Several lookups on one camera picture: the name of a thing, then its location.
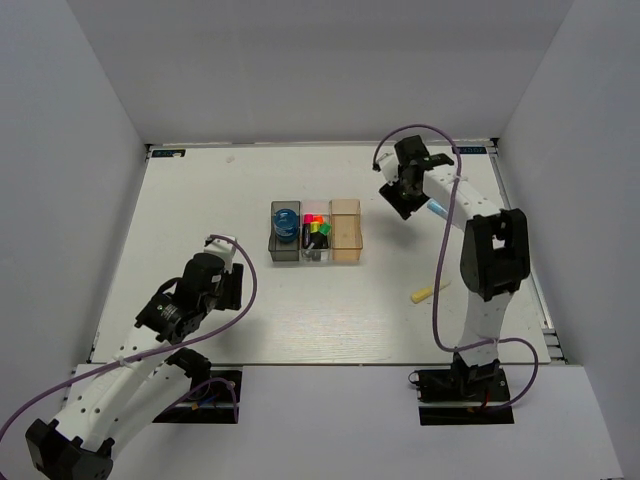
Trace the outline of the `yellow cap highlighter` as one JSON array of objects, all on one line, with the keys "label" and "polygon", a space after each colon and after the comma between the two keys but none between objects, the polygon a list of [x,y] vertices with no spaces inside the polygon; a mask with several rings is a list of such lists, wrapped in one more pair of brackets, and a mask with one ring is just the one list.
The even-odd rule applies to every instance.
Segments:
[{"label": "yellow cap highlighter", "polygon": [[311,243],[309,245],[309,248],[306,249],[306,251],[309,250],[313,250],[318,244],[319,244],[319,240],[317,239],[317,235],[318,235],[318,231],[319,231],[319,227],[320,224],[313,221],[312,222],[312,227],[311,227]]}]

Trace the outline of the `pink cap highlighter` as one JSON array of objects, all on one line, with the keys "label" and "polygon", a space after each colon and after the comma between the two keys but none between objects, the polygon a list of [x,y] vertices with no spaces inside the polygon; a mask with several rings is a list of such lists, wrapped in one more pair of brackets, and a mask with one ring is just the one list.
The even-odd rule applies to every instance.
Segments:
[{"label": "pink cap highlighter", "polygon": [[309,248],[311,243],[311,227],[313,222],[313,215],[307,213],[303,216],[303,224],[301,229],[301,246],[303,250]]}]

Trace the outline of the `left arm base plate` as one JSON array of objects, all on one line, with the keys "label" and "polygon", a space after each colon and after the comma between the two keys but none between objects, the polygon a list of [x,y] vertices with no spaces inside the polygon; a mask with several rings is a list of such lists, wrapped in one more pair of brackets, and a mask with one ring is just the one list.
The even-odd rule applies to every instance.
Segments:
[{"label": "left arm base plate", "polygon": [[212,382],[159,414],[153,422],[155,424],[237,424],[243,371],[238,368],[212,370],[210,376],[225,379],[233,386],[235,395],[232,395],[224,382]]}]

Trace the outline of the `light blue pen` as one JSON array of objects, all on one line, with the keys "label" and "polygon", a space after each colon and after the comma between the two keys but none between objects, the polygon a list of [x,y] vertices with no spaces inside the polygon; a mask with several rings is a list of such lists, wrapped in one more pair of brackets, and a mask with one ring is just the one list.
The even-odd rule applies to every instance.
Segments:
[{"label": "light blue pen", "polygon": [[431,212],[438,215],[439,217],[443,219],[446,219],[448,217],[448,211],[433,198],[427,201],[426,206]]}]

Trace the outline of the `pale yellow pen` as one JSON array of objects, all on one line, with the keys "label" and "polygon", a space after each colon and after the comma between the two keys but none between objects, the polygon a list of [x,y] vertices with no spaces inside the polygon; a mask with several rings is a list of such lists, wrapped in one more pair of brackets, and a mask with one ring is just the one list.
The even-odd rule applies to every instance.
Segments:
[{"label": "pale yellow pen", "polygon": [[450,281],[445,281],[440,284],[439,288],[436,288],[434,285],[422,288],[420,290],[413,292],[410,295],[410,299],[414,304],[421,303],[426,299],[428,299],[429,297],[433,296],[436,291],[440,291],[446,288],[449,284],[450,284]]}]

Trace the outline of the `blue tape roll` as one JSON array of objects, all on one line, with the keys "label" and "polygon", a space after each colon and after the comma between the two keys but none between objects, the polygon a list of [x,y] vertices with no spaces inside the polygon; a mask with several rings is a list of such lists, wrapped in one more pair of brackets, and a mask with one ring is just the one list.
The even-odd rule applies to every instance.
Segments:
[{"label": "blue tape roll", "polygon": [[282,243],[292,243],[299,235],[299,215],[289,208],[277,210],[272,216],[276,238]]}]

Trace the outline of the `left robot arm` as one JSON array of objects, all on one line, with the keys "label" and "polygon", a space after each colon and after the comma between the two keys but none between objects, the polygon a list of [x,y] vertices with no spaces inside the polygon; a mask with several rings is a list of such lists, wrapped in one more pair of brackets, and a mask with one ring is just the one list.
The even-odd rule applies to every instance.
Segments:
[{"label": "left robot arm", "polygon": [[163,283],[135,318],[114,360],[86,374],[88,384],[50,421],[25,433],[34,467],[47,479],[105,479],[116,455],[143,428],[175,405],[227,390],[211,361],[195,350],[196,331],[214,310],[244,314],[244,266],[234,246],[212,242],[181,276]]}]

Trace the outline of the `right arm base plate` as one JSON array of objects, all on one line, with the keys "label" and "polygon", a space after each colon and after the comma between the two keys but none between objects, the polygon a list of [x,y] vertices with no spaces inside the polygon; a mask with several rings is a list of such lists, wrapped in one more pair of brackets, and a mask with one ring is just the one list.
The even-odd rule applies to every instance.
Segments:
[{"label": "right arm base plate", "polygon": [[447,383],[447,369],[414,370],[408,381],[417,392],[421,426],[495,426],[515,423],[511,406],[501,405],[511,400],[503,369],[491,380],[472,386],[462,393]]}]

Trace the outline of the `green cap highlighter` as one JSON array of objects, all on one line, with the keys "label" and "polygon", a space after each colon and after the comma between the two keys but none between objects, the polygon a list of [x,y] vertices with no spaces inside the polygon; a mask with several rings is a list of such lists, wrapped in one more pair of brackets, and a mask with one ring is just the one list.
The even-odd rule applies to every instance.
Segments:
[{"label": "green cap highlighter", "polygon": [[319,244],[314,249],[324,250],[329,248],[329,236],[331,233],[331,225],[328,223],[320,224],[317,239]]}]

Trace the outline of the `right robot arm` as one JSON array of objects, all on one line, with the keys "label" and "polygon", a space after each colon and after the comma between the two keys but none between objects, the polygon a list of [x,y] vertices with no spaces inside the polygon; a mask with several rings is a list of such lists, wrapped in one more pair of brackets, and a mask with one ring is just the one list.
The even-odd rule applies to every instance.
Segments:
[{"label": "right robot arm", "polygon": [[469,296],[448,386],[463,398],[475,398],[498,374],[505,312],[530,275],[526,216],[486,198],[457,172],[452,158],[431,154],[417,135],[396,142],[378,170],[385,178],[379,193],[402,219],[433,200],[463,232],[460,274]]}]

